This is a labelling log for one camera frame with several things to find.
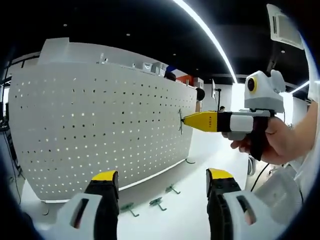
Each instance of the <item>black ceiling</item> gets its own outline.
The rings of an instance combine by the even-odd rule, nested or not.
[[[273,41],[266,1],[185,2],[213,31],[237,75],[267,70]],[[40,51],[45,39],[69,37],[71,42],[139,53],[205,81],[216,74],[229,74],[207,35],[172,0],[56,0],[39,7],[27,4],[8,15],[7,40],[16,46],[13,58]],[[304,51],[286,44],[280,47],[285,53],[279,56],[275,69],[282,72],[286,82],[301,85],[308,79]],[[232,83],[230,77],[214,80],[216,84]],[[300,93],[299,97],[305,98],[306,94]]]

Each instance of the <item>human hand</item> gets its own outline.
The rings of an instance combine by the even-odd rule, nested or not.
[[[268,140],[262,153],[262,160],[281,165],[291,161],[295,156],[296,136],[295,131],[291,130],[282,120],[277,117],[269,119],[268,128],[265,130]],[[250,154],[251,141],[245,137],[241,141],[233,141],[231,148],[238,148],[241,153]]]

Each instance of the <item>led light strip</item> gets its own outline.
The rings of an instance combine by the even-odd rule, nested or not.
[[[289,92],[290,94],[294,94],[295,92],[299,91],[300,89],[303,89],[304,87],[308,86],[310,83],[310,81],[305,82],[304,84],[302,84],[301,86],[297,87],[295,90]]]
[[[188,5],[186,4],[183,0],[173,0],[176,4],[178,4],[183,10],[185,10],[190,17],[192,17],[199,25],[200,27],[205,31],[205,33],[208,35],[208,37],[211,39],[211,41],[213,42],[213,44],[215,45],[216,49],[219,51],[219,53],[221,54],[227,68],[230,71],[230,74],[233,78],[233,81],[235,84],[238,83],[236,75],[234,70],[231,67],[231,64],[227,58],[227,55],[225,54],[224,50],[222,49],[220,43],[218,42],[218,40],[216,39],[215,35],[212,33],[212,31],[210,30],[210,28],[205,24],[205,22],[201,19],[201,17]]]

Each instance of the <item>white sleeve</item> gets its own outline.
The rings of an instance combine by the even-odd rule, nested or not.
[[[313,100],[315,102],[319,102],[319,88],[320,88],[320,79],[319,79],[319,73],[317,66],[315,64],[315,60],[312,57],[312,54],[308,48],[308,45],[304,40],[302,40],[303,46],[304,46],[304,51],[305,51],[305,56],[306,60],[308,62],[308,70],[309,70],[309,93],[308,93],[308,98],[310,100]]]

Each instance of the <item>perforated white panel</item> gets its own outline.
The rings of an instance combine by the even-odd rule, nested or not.
[[[10,127],[18,160],[42,200],[70,199],[99,172],[119,186],[188,156],[196,91],[119,65],[50,63],[14,74]]]

